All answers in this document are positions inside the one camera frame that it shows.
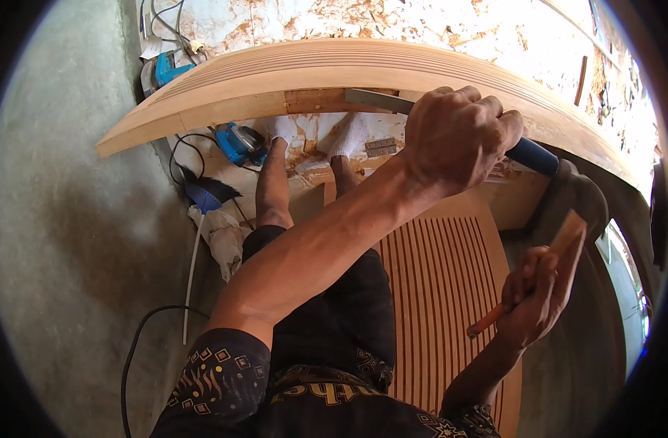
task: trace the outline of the wood grain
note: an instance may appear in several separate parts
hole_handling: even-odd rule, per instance
[[[287,114],[289,91],[385,88],[411,98],[442,85],[468,84],[483,95],[497,96],[505,110],[521,111],[532,139],[574,153],[629,184],[636,182],[596,123],[557,95],[480,59],[379,39],[290,41],[214,57],[149,96],[96,150],[107,156],[185,130]]]
[[[438,413],[452,379],[490,342],[465,328],[494,307],[508,274],[502,242],[477,189],[450,197],[380,241],[395,309],[396,368],[389,394]],[[492,417],[513,437],[521,364],[502,382]]]

